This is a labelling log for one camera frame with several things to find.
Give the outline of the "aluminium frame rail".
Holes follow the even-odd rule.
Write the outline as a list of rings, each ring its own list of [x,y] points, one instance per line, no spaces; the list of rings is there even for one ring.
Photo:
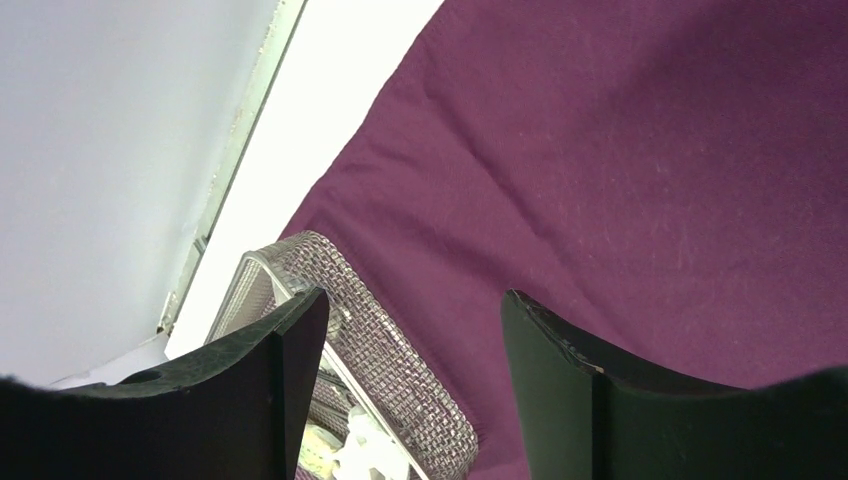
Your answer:
[[[166,296],[156,326],[157,334],[170,335],[173,332],[306,5],[304,0],[278,1],[275,5],[231,122],[227,141],[220,149],[220,161],[205,190],[203,210],[194,228],[186,261],[176,284]]]

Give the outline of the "white cotton balls bag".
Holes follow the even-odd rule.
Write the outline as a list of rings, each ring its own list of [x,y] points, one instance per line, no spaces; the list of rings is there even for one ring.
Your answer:
[[[408,480],[410,462],[400,446],[361,406],[348,413],[348,434],[334,454],[338,480]]]

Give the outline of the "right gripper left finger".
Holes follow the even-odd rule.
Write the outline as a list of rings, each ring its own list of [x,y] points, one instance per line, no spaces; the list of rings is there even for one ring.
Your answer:
[[[1,383],[5,479],[292,479],[329,300],[296,294],[260,320],[123,381]]]

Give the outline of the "green packet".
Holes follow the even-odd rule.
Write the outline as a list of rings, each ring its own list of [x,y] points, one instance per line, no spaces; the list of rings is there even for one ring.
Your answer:
[[[343,442],[333,433],[313,423],[304,429],[298,454],[298,469],[314,479],[333,479],[338,462],[336,453]]]

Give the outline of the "wire mesh instrument tray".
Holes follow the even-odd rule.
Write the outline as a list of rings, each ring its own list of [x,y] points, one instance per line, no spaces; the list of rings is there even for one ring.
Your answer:
[[[245,253],[208,341],[312,287],[326,291],[330,310],[309,422],[342,439],[349,410],[360,407],[400,447],[411,478],[466,478],[478,454],[471,423],[326,237],[304,231]]]

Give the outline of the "purple cloth wrap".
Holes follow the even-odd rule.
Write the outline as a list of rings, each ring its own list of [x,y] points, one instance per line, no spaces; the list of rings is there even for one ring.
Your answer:
[[[843,1],[447,1],[286,233],[330,240],[529,477],[517,289],[678,372],[847,361]]]

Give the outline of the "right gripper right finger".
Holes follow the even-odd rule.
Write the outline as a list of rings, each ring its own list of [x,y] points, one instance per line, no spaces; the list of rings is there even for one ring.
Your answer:
[[[746,390],[640,358],[518,290],[501,321],[535,479],[847,475],[843,367]]]

